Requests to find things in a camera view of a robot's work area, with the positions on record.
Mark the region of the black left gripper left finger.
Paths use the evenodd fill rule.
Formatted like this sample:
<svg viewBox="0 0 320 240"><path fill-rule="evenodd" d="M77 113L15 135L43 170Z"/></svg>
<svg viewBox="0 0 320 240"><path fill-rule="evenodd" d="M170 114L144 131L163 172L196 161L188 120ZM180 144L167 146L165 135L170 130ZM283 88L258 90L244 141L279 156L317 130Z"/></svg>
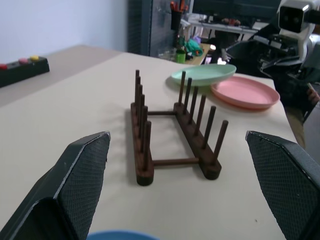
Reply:
<svg viewBox="0 0 320 240"><path fill-rule="evenodd" d="M85 240L104 181L111 136L70 143L0 231L2 240Z"/></svg>

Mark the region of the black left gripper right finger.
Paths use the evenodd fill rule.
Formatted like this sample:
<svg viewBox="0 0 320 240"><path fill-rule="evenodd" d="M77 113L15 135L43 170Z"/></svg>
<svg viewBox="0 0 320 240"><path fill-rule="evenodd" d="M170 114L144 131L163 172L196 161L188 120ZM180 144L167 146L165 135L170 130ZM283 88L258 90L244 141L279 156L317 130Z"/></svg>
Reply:
<svg viewBox="0 0 320 240"><path fill-rule="evenodd" d="M320 165L300 145L249 130L245 140L263 196L287 240L320 238Z"/></svg>

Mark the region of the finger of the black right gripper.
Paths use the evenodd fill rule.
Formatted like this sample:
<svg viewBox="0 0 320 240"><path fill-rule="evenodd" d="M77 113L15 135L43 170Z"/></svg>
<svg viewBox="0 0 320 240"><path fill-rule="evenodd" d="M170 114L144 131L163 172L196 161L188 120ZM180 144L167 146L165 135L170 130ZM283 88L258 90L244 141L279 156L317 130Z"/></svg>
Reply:
<svg viewBox="0 0 320 240"><path fill-rule="evenodd" d="M244 75L265 75L261 72L261 56L268 50L268 44L257 41L240 41L226 49L229 64L236 66L236 73Z"/></svg>
<svg viewBox="0 0 320 240"><path fill-rule="evenodd" d="M260 71L273 80L282 105L300 110L302 119L306 120L315 107L308 97L308 90L315 83L315 67L302 63L283 65L273 60L262 65Z"/></svg>

